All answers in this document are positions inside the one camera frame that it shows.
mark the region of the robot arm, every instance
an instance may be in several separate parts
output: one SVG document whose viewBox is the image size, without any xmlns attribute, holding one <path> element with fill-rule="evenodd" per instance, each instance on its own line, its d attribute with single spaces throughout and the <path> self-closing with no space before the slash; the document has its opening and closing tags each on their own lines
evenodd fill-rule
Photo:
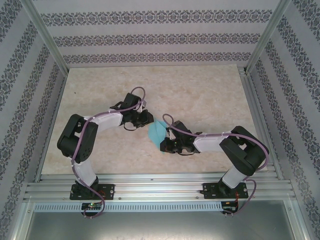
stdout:
<svg viewBox="0 0 320 240">
<path fill-rule="evenodd" d="M 89 159 L 93 151 L 97 133 L 109 128 L 122 125 L 125 126 L 126 123 L 132 123 L 137 129 L 154 121 L 153 115 L 149 113 L 148 110 L 144 109 L 146 107 L 146 102 L 144 100 L 132 110 L 112 113 L 114 110 L 124 110 L 133 107 L 139 102 L 141 102 L 140 97 L 128 93 L 124 101 L 118 102 L 115 106 L 110 107 L 109 112 L 111 113 L 93 117 L 87 124 L 79 150 L 74 159 L 74 169 L 78 176 L 76 184 L 80 196 L 92 198 L 95 195 L 83 186 L 81 181 L 94 190 L 98 189 L 99 180 L 92 169 Z M 64 156 L 70 159 L 73 157 L 79 141 L 78 136 L 83 131 L 85 122 L 90 118 L 91 116 L 83 117 L 78 114 L 74 114 L 70 117 L 57 142 L 57 147 Z"/>
<path fill-rule="evenodd" d="M 171 126 L 191 134 L 191 131 L 181 121 L 175 121 Z M 199 136 L 191 136 L 172 127 L 167 128 L 167 136 L 160 144 L 162 152 L 178 153 L 180 155 L 184 155 L 183 152 L 187 152 L 189 155 L 190 153 L 199 154 L 202 152 L 223 151 L 233 163 L 233 166 L 224 174 L 218 184 L 214 185 L 213 189 L 206 189 L 206 192 L 201 191 L 205 198 L 206 195 L 212 199 L 234 198 L 240 183 L 248 178 L 248 176 L 252 176 L 266 159 L 264 150 L 256 143 L 245 138 L 228 136 L 228 134 L 247 136 L 259 142 L 269 154 L 267 147 L 242 126 L 236 126 L 233 130 L 218 136 L 212 136 L 212 134 L 206 136 L 202 132 L 195 133 L 195 135 Z"/>
</svg>

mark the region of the tabletop surface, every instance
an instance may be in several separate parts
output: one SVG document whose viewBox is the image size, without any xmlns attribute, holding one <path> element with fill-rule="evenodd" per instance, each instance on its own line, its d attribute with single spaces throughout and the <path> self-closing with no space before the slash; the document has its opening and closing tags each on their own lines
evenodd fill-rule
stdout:
<svg viewBox="0 0 320 240">
<path fill-rule="evenodd" d="M 92 116 L 123 101 L 134 87 L 146 90 L 147 109 L 158 120 L 168 113 L 193 133 L 221 133 L 243 126 L 256 130 L 236 65 L 72 68 L 68 74 L 42 174 L 72 174 L 57 141 L 72 114 Z M 142 91 L 135 94 L 142 96 Z M 90 156 L 97 174 L 225 172 L 223 152 L 191 156 L 162 153 L 148 126 L 107 129 L 96 137 Z"/>
</svg>

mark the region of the blue cloth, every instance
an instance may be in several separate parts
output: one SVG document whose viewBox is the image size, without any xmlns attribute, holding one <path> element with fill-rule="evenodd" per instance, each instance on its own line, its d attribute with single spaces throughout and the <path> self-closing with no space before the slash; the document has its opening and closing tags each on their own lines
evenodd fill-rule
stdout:
<svg viewBox="0 0 320 240">
<path fill-rule="evenodd" d="M 154 122 L 149 125 L 148 137 L 160 149 L 160 143 L 165 140 L 167 124 L 164 121 L 158 121 L 154 118 Z"/>
</svg>

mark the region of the black bracket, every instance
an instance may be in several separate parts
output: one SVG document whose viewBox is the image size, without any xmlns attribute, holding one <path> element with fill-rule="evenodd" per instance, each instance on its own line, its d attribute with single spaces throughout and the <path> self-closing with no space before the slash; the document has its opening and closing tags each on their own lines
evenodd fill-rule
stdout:
<svg viewBox="0 0 320 240">
<path fill-rule="evenodd" d="M 96 191 L 103 196 L 104 200 L 113 200 L 115 195 L 115 185 L 98 184 Z M 70 192 L 70 200 L 100 200 L 100 197 L 96 194 L 93 194 L 92 196 L 82 193 L 79 189 L 79 184 L 73 184 Z"/>
<path fill-rule="evenodd" d="M 206 182 L 202 184 L 202 187 L 203 190 L 200 193 L 203 194 L 204 199 L 235 199 L 237 193 L 239 199 L 247 199 L 249 197 L 247 185 L 244 182 L 240 182 L 227 195 L 220 191 L 218 182 Z"/>
</svg>

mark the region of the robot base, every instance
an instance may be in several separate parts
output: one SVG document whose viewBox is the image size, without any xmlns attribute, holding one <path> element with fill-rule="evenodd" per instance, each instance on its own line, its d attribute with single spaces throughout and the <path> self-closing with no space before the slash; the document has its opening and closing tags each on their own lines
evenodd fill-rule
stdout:
<svg viewBox="0 0 320 240">
<path fill-rule="evenodd" d="M 98 184 L 97 190 L 101 194 L 104 200 L 113 200 L 115 195 L 115 185 L 114 184 Z M 101 200 L 96 194 L 93 196 L 82 194 L 79 189 L 79 184 L 73 184 L 70 192 L 70 200 Z"/>
<path fill-rule="evenodd" d="M 218 182 L 205 182 L 202 184 L 204 199 L 235 199 L 238 194 L 238 199 L 247 199 L 249 197 L 247 186 L 244 182 L 240 182 L 238 186 L 230 191 L 229 194 L 223 194 L 219 189 Z"/>
</svg>

